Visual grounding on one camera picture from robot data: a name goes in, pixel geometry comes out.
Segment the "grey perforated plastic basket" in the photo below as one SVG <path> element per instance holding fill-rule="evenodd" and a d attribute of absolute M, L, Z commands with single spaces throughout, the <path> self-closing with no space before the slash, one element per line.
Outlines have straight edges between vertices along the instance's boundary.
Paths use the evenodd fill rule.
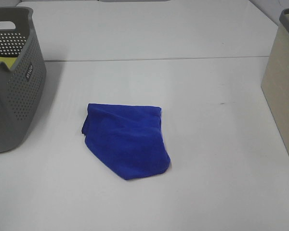
<path fill-rule="evenodd" d="M 0 63 L 0 153 L 24 139 L 42 96 L 46 66 L 29 7 L 0 7 L 0 57 L 16 57 L 9 69 Z"/>

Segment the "yellow folded towel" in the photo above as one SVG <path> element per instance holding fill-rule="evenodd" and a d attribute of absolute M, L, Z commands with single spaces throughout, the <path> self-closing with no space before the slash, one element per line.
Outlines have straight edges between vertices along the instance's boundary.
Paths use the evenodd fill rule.
<path fill-rule="evenodd" d="M 16 57 L 0 57 L 0 63 L 4 63 L 9 69 L 11 69 L 16 60 Z"/>

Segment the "blue towel on table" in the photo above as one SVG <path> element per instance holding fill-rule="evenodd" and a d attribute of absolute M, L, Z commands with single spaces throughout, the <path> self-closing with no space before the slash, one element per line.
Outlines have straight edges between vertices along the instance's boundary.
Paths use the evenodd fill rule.
<path fill-rule="evenodd" d="M 82 127 L 88 149 L 125 180 L 166 172 L 171 159 L 158 106 L 90 103 Z"/>

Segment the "beige basket with grey rim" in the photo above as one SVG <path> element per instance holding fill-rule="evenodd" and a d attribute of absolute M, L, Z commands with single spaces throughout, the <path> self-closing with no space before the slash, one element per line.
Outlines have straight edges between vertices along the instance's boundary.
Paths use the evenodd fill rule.
<path fill-rule="evenodd" d="M 289 8 L 279 21 L 261 88 L 289 155 Z"/>

